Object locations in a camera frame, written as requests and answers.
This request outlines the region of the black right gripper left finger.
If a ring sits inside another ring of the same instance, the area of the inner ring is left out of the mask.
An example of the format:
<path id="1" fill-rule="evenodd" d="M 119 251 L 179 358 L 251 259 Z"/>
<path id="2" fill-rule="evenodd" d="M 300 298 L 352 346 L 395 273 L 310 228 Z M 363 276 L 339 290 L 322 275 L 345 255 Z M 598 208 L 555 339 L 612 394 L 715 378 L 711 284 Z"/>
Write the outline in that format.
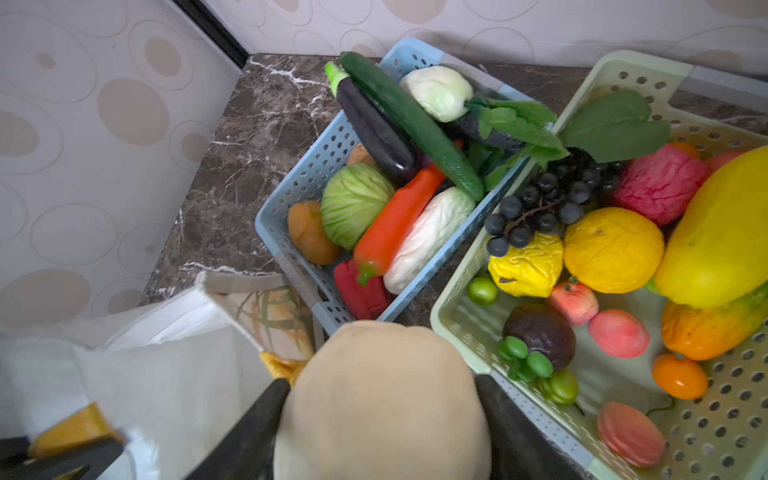
<path id="1" fill-rule="evenodd" d="M 290 390 L 286 379 L 274 380 L 187 479 L 255 479 L 273 452 Z"/>

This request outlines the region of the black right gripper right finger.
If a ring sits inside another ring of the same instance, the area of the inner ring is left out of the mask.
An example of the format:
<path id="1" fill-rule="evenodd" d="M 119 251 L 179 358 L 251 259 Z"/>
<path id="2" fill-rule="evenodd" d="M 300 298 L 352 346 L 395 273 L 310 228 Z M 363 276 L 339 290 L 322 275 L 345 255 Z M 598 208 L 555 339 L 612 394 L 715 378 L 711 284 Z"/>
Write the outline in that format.
<path id="1" fill-rule="evenodd" d="M 586 479 L 591 455 L 574 437 L 519 391 L 489 374 L 474 376 L 491 438 L 492 479 Z"/>

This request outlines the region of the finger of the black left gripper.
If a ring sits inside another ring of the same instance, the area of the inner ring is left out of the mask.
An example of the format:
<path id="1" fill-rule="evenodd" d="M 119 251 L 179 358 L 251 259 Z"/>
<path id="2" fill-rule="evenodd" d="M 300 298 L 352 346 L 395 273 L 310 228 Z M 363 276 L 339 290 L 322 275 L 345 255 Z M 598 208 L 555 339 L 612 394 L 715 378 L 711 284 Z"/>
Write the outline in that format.
<path id="1" fill-rule="evenodd" d="M 94 440 L 50 458 L 32 459 L 25 437 L 1 440 L 2 479 L 97 479 L 123 453 L 115 439 Z"/>

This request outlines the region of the white canvas grocery bag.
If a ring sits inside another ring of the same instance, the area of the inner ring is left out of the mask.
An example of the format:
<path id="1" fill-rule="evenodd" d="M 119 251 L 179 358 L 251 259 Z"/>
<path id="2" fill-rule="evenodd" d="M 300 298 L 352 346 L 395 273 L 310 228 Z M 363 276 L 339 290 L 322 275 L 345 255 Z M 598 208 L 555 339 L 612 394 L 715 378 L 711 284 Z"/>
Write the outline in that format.
<path id="1" fill-rule="evenodd" d="M 113 438 L 108 479 L 181 479 L 277 375 L 309 359 L 318 328 L 280 274 L 201 273 L 138 306 L 125 282 L 93 294 L 68 270 L 1 291 L 1 434 L 38 460 Z"/>

